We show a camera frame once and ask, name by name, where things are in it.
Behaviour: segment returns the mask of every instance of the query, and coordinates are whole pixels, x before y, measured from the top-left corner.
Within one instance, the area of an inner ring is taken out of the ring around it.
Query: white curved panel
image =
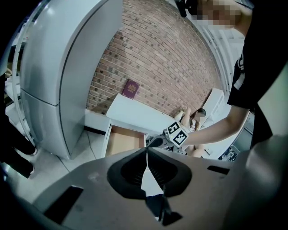
[[[40,101],[23,90],[21,98],[34,141],[48,152],[68,159],[70,154],[60,129],[59,106]]]
[[[79,30],[105,0],[51,0],[31,28],[21,63],[20,86],[51,105],[68,51]]]
[[[70,154],[84,127],[86,101],[98,62],[120,28],[122,0],[108,0],[97,9],[75,39],[63,71],[60,119]]]

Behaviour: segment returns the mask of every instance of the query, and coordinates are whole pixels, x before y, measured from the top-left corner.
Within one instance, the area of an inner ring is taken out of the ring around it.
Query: white floor
[[[19,154],[30,161],[35,172],[26,179],[10,166],[5,165],[7,181],[18,196],[33,203],[46,188],[65,176],[67,173],[86,162],[100,158],[104,135],[83,131],[73,156],[73,160],[61,159],[49,152],[39,149],[35,156]]]
[[[142,177],[142,184],[141,189],[146,192],[146,196],[155,196],[158,194],[163,194],[162,189],[157,184],[154,176],[152,175],[151,171],[147,167],[143,177]]]

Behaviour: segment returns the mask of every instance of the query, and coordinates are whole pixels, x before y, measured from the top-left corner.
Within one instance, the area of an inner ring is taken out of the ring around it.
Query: passport
[[[122,91],[122,95],[127,98],[134,99],[134,96],[136,95],[138,88],[139,84],[137,82],[128,79]]]

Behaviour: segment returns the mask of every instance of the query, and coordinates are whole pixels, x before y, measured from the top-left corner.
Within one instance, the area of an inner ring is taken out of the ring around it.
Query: black camera
[[[197,15],[197,6],[198,6],[198,0],[174,0],[176,3],[176,6],[180,12],[180,15],[182,17],[186,17],[186,10],[188,10],[189,14],[192,16]]]

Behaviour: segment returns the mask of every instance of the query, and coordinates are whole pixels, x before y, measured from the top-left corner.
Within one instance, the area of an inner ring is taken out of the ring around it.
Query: black sleeve
[[[243,83],[238,82],[238,86],[240,87],[236,88],[235,83],[239,80],[241,74],[244,74],[244,80]],[[249,76],[246,76],[245,73],[241,73],[240,68],[238,66],[238,62],[235,64],[234,68],[234,76],[232,81],[232,88],[231,93],[228,99],[227,104],[231,106],[238,106],[245,109],[253,109],[255,106],[255,100],[254,100],[254,92],[251,90],[252,81],[249,79]]]

